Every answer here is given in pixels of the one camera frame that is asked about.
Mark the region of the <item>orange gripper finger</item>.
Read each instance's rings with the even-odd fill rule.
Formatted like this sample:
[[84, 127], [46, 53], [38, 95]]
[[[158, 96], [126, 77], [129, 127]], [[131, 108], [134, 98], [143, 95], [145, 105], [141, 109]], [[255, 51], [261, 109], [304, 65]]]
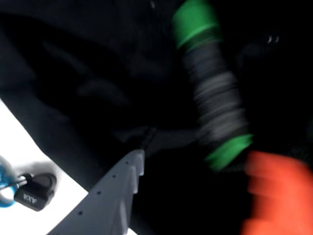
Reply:
[[245, 172], [252, 194], [243, 235], [311, 235], [313, 173], [300, 160], [266, 152], [249, 153]]

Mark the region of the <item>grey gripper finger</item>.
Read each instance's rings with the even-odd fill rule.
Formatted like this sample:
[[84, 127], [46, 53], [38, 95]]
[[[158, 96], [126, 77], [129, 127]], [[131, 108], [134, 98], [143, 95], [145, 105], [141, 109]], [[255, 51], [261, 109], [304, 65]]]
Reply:
[[124, 156], [50, 234], [127, 234], [133, 195], [138, 192], [139, 178], [144, 174], [144, 161], [141, 149]]

